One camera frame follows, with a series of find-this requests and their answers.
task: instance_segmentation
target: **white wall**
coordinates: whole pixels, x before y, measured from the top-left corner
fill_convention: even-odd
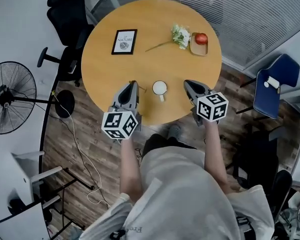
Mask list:
[[[47,18],[48,9],[47,0],[0,0],[0,62],[16,61],[25,65],[34,76],[37,98],[45,100],[49,98],[58,64],[45,60],[42,67],[37,68],[38,58],[44,47],[48,47],[48,54],[58,58],[64,50]],[[19,129],[0,135],[0,219],[10,215],[6,193],[19,180],[18,168],[5,161],[9,161],[10,153],[39,150],[44,115],[45,112],[35,106]]]
[[[280,54],[288,54],[291,58],[293,58],[300,65],[300,31],[296,33],[293,37],[288,39],[278,48],[270,52],[267,56],[257,61],[250,67],[248,67],[243,72],[248,75],[255,76],[259,69],[273,61]],[[295,89],[300,88],[300,74],[297,82],[297,86]],[[281,92],[286,92],[288,90],[292,90],[293,88],[287,85],[283,85],[281,88]]]

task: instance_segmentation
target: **white t-shirt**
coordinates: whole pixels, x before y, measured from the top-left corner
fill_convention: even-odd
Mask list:
[[[80,240],[109,240],[121,229],[126,240],[240,240],[236,216],[249,219],[257,240],[271,239],[274,221],[262,186],[225,195],[204,159],[183,147],[150,151],[140,167],[143,196],[132,205],[122,193]]]

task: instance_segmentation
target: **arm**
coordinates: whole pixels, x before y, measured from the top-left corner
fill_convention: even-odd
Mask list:
[[[134,203],[143,195],[139,163],[132,138],[121,141],[120,192],[129,195]]]
[[[205,120],[204,125],[206,129],[204,169],[215,179],[222,191],[229,194],[233,191],[227,179],[217,122]]]

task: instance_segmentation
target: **electric fan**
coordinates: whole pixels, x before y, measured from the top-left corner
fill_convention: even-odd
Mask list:
[[[21,63],[0,63],[0,134],[18,129],[30,116],[35,103],[55,104],[55,111],[59,117],[69,117],[68,112],[71,114],[75,107],[73,94],[62,90],[57,95],[57,100],[37,99],[34,76]]]

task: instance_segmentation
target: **blue chair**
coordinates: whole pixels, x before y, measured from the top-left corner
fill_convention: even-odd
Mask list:
[[[240,88],[256,81],[253,106],[237,111],[236,114],[255,109],[265,115],[255,120],[278,117],[280,92],[273,86],[265,87],[268,77],[276,79],[281,85],[296,87],[300,66],[289,55],[281,54],[268,68],[260,69],[255,79],[240,86]]]

